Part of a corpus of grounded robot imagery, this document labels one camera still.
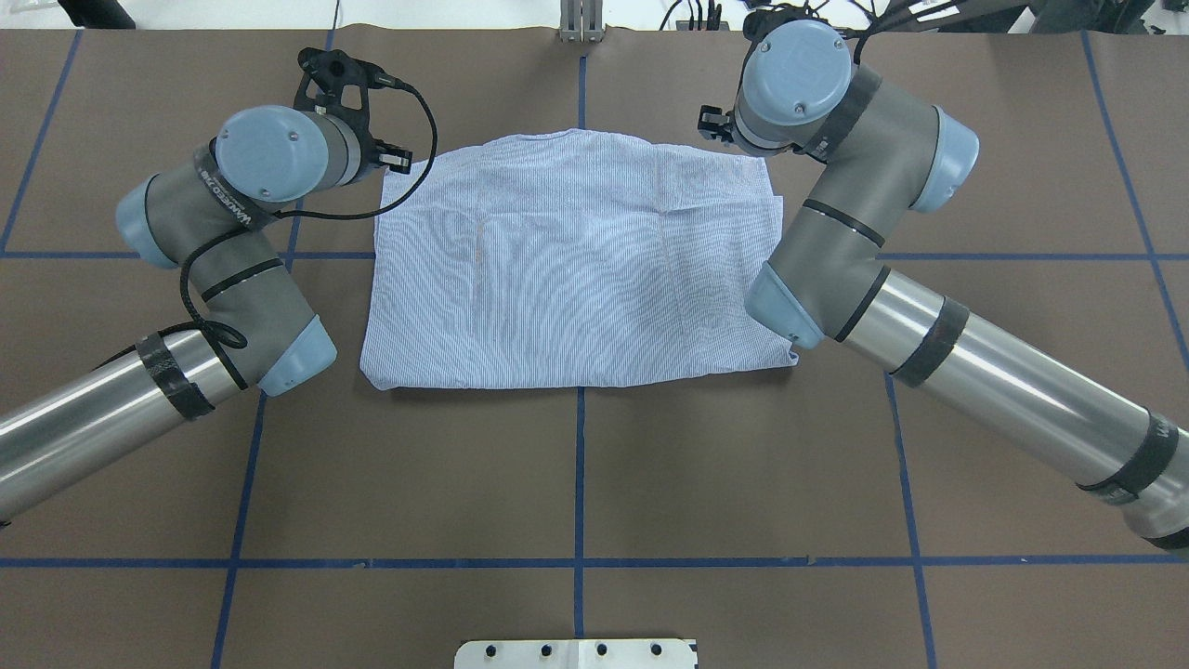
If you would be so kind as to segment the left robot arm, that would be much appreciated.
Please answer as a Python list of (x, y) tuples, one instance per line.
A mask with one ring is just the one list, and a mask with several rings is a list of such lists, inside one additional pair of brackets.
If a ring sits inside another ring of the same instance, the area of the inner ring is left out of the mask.
[(244, 390), (279, 397), (331, 367), (338, 348), (264, 229), (377, 168), (405, 173), (413, 152), (369, 118), (265, 105), (130, 191), (117, 228), (178, 272), (185, 318), (4, 416), (4, 525)]

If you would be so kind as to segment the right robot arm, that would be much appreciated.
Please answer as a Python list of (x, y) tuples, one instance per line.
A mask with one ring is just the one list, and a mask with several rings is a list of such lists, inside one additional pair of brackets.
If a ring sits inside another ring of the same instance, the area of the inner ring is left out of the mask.
[(759, 158), (800, 154), (814, 187), (760, 261), (746, 313), (789, 351), (841, 343), (891, 381), (995, 429), (1185, 558), (1185, 428), (883, 257), (905, 216), (950, 202), (976, 132), (858, 59), (845, 34), (773, 6), (746, 20), (732, 105), (698, 131)]

